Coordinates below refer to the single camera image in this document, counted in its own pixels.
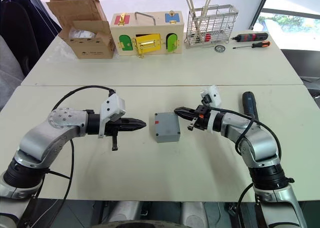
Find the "yellow door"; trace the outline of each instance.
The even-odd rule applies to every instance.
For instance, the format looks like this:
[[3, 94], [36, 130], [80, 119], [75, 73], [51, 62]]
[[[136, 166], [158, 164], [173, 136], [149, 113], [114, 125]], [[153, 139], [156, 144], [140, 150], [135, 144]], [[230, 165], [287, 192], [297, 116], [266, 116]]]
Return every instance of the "yellow door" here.
[[161, 49], [160, 34], [148, 34], [132, 39], [136, 47], [137, 54], [142, 57], [143, 54]]

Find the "red screwdriver handle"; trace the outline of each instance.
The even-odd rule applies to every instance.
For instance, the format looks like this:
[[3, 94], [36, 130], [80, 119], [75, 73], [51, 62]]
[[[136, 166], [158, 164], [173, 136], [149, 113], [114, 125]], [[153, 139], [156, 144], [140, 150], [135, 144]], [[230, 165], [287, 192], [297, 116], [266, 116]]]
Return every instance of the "red screwdriver handle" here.
[[270, 46], [270, 42], [269, 41], [263, 41], [260, 43], [256, 43], [256, 44], [252, 44], [252, 48], [266, 48]]

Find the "small round object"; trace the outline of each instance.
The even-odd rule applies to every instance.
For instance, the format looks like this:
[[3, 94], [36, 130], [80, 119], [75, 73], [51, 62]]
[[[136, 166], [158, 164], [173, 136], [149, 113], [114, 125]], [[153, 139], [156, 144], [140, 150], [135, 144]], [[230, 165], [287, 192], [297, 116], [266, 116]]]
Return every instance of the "small round object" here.
[[215, 46], [214, 50], [217, 51], [218, 53], [223, 53], [226, 50], [226, 48], [223, 45], [217, 45]]

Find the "gray plastic box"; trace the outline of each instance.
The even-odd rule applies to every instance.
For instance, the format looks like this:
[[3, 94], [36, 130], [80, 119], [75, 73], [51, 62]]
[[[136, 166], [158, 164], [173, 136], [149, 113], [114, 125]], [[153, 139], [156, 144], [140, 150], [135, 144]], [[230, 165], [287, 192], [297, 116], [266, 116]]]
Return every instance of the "gray plastic box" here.
[[155, 113], [155, 140], [158, 143], [177, 142], [180, 139], [180, 126], [175, 113]]

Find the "orange handle screwdriver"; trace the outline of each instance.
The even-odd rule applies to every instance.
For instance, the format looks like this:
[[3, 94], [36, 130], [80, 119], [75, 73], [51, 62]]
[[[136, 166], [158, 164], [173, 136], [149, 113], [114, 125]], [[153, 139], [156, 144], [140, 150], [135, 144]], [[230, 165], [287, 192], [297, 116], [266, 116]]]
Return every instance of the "orange handle screwdriver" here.
[[248, 46], [234, 47], [234, 49], [245, 48], [245, 47], [266, 48], [266, 47], [269, 47], [270, 44], [271, 44], [271, 43], [270, 43], [269, 41], [263, 41], [263, 42], [255, 43], [255, 44], [248, 45]]

